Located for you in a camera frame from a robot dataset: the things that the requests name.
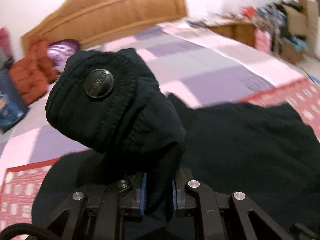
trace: wooden cabinet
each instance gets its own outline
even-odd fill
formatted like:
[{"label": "wooden cabinet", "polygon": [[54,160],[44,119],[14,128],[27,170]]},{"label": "wooden cabinet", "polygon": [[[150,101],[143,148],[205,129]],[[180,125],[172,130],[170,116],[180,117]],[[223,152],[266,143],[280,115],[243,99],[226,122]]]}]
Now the wooden cabinet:
[{"label": "wooden cabinet", "polygon": [[250,47],[255,47],[255,30],[252,23],[235,22],[220,26],[207,26],[209,30],[224,37],[234,39]]}]

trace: checkered bedding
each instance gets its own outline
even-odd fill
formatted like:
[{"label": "checkered bedding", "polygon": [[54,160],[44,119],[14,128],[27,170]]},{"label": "checkered bedding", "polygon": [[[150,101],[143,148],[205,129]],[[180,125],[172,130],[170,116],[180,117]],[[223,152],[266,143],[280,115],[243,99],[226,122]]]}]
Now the checkered bedding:
[{"label": "checkered bedding", "polygon": [[[161,91],[175,93],[194,108],[238,101],[301,77],[286,64],[244,44],[179,25],[157,25],[93,49],[135,48],[155,74]],[[48,124],[44,109],[47,98],[48,94],[32,104],[25,119],[0,135],[0,178],[6,168],[86,149]]]}]

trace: silver screw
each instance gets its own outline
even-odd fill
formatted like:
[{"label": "silver screw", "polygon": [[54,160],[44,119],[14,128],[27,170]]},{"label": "silver screw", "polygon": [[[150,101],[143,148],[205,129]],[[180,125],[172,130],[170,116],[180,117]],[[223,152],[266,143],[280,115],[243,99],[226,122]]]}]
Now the silver screw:
[{"label": "silver screw", "polygon": [[192,187],[192,188],[197,188],[197,187],[200,186],[200,182],[197,181],[197,180],[190,180],[190,181],[188,182],[188,186],[189,186],[189,187]]},{"label": "silver screw", "polygon": [[233,194],[233,196],[235,197],[235,199],[237,200],[244,200],[245,199],[245,194],[241,191],[237,191]]},{"label": "silver screw", "polygon": [[84,194],[80,191],[73,193],[73,195],[72,195],[72,198],[74,200],[81,200],[81,199],[83,199],[83,197],[84,197]]},{"label": "silver screw", "polygon": [[121,179],[118,181],[118,186],[125,188],[129,186],[129,183],[126,179]]}]

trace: purple shiny object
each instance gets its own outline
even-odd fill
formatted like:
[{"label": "purple shiny object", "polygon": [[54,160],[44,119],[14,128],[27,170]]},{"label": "purple shiny object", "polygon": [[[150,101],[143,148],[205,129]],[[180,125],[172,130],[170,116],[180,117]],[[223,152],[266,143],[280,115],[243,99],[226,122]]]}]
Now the purple shiny object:
[{"label": "purple shiny object", "polygon": [[76,40],[66,39],[51,43],[48,47],[47,55],[54,62],[55,69],[63,72],[66,61],[80,49],[80,44]]}]

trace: headboard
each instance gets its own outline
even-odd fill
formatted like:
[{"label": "headboard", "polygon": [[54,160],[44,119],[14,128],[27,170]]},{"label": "headboard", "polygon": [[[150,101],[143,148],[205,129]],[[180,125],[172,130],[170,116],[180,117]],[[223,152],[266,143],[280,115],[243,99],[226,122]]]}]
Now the headboard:
[{"label": "headboard", "polygon": [[66,0],[21,42],[25,53],[34,35],[52,42],[74,39],[86,49],[186,15],[184,0]]}]

